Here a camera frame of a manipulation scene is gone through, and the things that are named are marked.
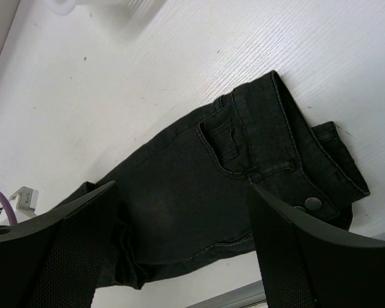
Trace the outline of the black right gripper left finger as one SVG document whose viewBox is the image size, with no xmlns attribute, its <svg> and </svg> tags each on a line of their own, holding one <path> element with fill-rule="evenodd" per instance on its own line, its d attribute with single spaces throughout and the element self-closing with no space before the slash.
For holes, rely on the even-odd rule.
<svg viewBox="0 0 385 308">
<path fill-rule="evenodd" d="M 90 307 L 119 206 L 109 182 L 0 226 L 0 307 Z"/>
</svg>

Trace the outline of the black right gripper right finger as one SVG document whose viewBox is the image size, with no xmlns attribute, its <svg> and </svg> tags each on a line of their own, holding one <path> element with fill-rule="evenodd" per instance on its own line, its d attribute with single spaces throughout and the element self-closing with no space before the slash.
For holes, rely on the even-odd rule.
<svg viewBox="0 0 385 308">
<path fill-rule="evenodd" d="M 247 200 L 268 307 L 385 307 L 385 241 L 320 221 L 255 184 Z"/>
</svg>

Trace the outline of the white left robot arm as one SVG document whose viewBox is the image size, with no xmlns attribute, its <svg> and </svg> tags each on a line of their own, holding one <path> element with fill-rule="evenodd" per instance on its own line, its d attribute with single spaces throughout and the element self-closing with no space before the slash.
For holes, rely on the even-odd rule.
<svg viewBox="0 0 385 308">
<path fill-rule="evenodd" d="M 10 197 L 0 191 L 0 225 L 16 225 L 36 217 L 38 191 L 21 187 Z"/>
</svg>

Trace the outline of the black trousers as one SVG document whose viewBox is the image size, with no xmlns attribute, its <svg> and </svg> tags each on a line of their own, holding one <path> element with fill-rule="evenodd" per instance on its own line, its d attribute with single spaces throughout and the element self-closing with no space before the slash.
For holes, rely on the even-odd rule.
<svg viewBox="0 0 385 308">
<path fill-rule="evenodd" d="M 140 289 L 252 252 L 250 184 L 343 229 L 370 194 L 336 125 L 309 126 L 276 71 L 193 110 L 67 201 L 112 181 L 119 209 L 98 287 Z"/>
</svg>

